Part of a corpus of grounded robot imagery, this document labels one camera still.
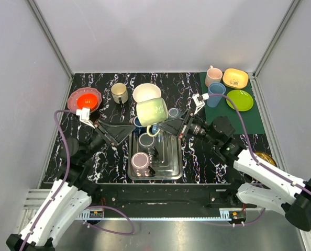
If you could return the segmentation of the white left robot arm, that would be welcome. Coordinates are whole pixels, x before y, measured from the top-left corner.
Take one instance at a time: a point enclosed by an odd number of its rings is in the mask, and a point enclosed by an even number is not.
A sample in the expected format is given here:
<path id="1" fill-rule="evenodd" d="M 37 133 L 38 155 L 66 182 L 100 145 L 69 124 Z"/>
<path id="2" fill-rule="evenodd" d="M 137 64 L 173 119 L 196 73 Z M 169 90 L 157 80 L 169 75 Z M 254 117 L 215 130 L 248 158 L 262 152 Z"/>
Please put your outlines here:
<path id="1" fill-rule="evenodd" d="M 54 250 L 62 234 L 88 206 L 101 201 L 101 187 L 88 179 L 86 162 L 103 145 L 122 143 L 136 128 L 132 124 L 93 124 L 89 141 L 81 144 L 76 138 L 61 134 L 66 164 L 61 166 L 51 190 L 27 226 L 19 234 L 11 234 L 6 245 L 10 250 Z"/>

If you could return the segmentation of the dark grey mug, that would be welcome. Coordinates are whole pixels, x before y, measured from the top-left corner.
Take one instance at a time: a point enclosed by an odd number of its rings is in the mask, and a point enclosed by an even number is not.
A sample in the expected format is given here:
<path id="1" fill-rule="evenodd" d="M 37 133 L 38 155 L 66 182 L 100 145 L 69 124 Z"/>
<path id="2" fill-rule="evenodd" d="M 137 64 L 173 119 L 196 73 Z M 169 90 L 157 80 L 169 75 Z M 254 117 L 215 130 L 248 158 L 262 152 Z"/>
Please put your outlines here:
<path id="1" fill-rule="evenodd" d="M 149 136 L 147 133 L 143 133 L 138 137 L 139 150 L 143 152 L 154 152 L 156 140 L 154 137 Z"/>

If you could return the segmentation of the light green mug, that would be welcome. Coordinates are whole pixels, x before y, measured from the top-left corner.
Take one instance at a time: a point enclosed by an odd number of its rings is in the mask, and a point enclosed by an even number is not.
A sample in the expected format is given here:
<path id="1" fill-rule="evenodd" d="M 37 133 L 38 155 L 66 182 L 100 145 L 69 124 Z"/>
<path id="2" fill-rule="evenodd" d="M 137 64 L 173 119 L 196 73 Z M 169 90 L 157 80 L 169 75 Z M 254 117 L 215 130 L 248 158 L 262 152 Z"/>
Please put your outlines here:
<path id="1" fill-rule="evenodd" d="M 156 133 L 151 133 L 151 127 L 168 119 L 168 109 L 163 98 L 154 98 L 137 103 L 136 112 L 140 124 L 147 128 L 147 134 L 150 137 L 155 137 L 160 132 L 158 129 Z"/>

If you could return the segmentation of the light blue mug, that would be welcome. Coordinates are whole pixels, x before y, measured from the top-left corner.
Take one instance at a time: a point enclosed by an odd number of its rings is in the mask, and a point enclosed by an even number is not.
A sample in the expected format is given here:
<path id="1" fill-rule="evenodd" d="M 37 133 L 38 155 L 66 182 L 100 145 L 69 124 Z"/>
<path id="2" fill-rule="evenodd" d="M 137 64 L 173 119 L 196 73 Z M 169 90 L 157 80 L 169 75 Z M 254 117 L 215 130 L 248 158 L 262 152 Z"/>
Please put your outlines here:
<path id="1" fill-rule="evenodd" d="M 151 135 L 157 136 L 160 133 L 160 129 L 157 124 L 151 126 Z"/>

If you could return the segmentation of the cream white mug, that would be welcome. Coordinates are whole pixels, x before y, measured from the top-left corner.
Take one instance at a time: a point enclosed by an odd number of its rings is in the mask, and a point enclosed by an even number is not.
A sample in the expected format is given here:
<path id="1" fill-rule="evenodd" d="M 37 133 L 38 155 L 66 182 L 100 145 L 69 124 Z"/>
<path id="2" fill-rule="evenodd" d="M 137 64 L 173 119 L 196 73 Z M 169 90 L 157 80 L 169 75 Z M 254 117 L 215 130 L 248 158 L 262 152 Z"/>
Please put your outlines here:
<path id="1" fill-rule="evenodd" d="M 111 87 L 111 94 L 114 102 L 117 104 L 124 104 L 128 101 L 128 90 L 125 84 L 116 83 Z"/>

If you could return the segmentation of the pink purple mug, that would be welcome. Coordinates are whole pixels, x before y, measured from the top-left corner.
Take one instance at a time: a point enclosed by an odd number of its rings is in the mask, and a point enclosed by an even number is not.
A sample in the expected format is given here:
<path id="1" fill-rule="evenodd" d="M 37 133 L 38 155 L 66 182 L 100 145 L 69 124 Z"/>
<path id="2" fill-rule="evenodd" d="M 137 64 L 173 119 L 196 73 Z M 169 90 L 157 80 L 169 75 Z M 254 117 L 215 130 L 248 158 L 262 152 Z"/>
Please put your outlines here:
<path id="1" fill-rule="evenodd" d="M 150 157 L 145 152 L 137 152 L 131 158 L 132 170 L 138 177 L 153 177 L 156 172 L 151 167 Z"/>

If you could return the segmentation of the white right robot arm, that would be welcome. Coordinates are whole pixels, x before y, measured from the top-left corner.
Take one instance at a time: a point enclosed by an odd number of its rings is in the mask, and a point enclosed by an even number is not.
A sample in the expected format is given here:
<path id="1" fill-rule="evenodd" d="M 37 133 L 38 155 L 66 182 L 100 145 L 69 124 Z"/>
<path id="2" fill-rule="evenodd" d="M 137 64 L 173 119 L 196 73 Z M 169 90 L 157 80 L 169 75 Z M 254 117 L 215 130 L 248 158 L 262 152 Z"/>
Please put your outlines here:
<path id="1" fill-rule="evenodd" d="M 235 170 L 258 180 L 264 188 L 247 182 L 226 193 L 231 207 L 254 204 L 277 212 L 302 231 L 311 230 L 311 179 L 305 181 L 273 166 L 253 153 L 251 147 L 233 138 L 234 127 L 227 117 L 217 117 L 210 125 L 198 120 L 189 110 L 181 117 L 158 124 L 177 138 L 194 136 L 208 143 L 218 159 Z"/>

